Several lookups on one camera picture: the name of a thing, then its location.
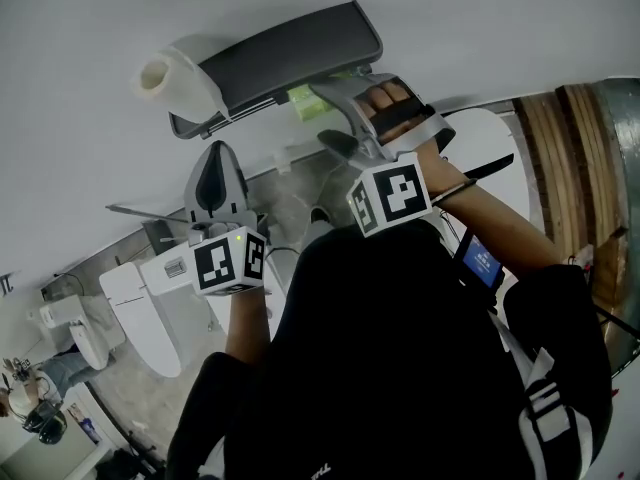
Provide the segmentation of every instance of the person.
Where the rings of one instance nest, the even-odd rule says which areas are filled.
[[[384,84],[361,106],[372,117],[407,97]],[[435,141],[416,152],[431,197],[466,180]],[[581,269],[563,265],[549,239],[479,186],[442,209],[517,277],[503,301],[510,329],[555,359],[563,400],[589,419],[596,456],[611,372]],[[315,240],[272,342],[264,290],[233,295],[226,351],[202,366],[167,478],[534,478],[514,360],[435,228],[414,220],[366,239],[355,226],[331,228],[314,209]]]
[[[113,357],[110,357],[108,366],[113,362]],[[20,360],[16,358],[12,362],[4,359],[3,363],[5,370],[14,375]],[[16,380],[10,393],[4,388],[0,389],[0,417],[13,415],[20,423],[24,423],[40,402],[48,400],[53,405],[62,404],[72,387],[90,381],[101,371],[89,366],[79,352],[57,355],[37,367],[30,367],[27,378]]]

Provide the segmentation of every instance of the white marker cube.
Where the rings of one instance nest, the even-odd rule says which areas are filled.
[[[362,171],[347,202],[365,237],[431,213],[418,154]]]
[[[199,295],[231,295],[263,286],[266,239],[242,227],[192,247]]]

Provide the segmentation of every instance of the black sleeve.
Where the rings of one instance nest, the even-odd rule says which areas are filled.
[[[611,421],[611,366],[579,267],[554,265],[531,274],[504,300],[509,327],[523,346],[544,347],[563,398],[591,422],[593,458]]]
[[[229,430],[252,377],[251,366],[227,354],[207,358],[169,447],[167,480],[198,478],[198,469]]]

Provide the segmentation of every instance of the blue screen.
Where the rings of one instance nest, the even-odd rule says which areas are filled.
[[[500,272],[501,265],[475,236],[469,243],[469,248],[464,255],[464,264],[473,270],[484,284],[489,288],[493,286],[496,276]]]

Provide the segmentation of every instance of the metal rod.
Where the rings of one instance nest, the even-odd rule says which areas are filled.
[[[595,304],[593,305],[593,307],[595,308],[597,313],[600,313],[607,320],[609,320],[610,322],[616,324],[623,331],[627,331],[635,339],[640,340],[640,331],[638,331],[638,329],[636,329],[634,327],[631,327],[628,323],[620,320],[617,316],[613,316],[611,313],[609,313],[608,311],[605,311],[601,307],[596,306]]]
[[[110,204],[105,206],[107,210],[111,210],[116,213],[124,213],[125,215],[135,215],[137,217],[146,217],[148,219],[166,220],[169,222],[181,222],[182,224],[189,224],[188,220],[178,219],[177,217],[165,217],[163,215],[156,215],[155,213],[140,212],[138,210],[132,210],[131,208],[125,208],[124,206],[118,206],[117,204]]]

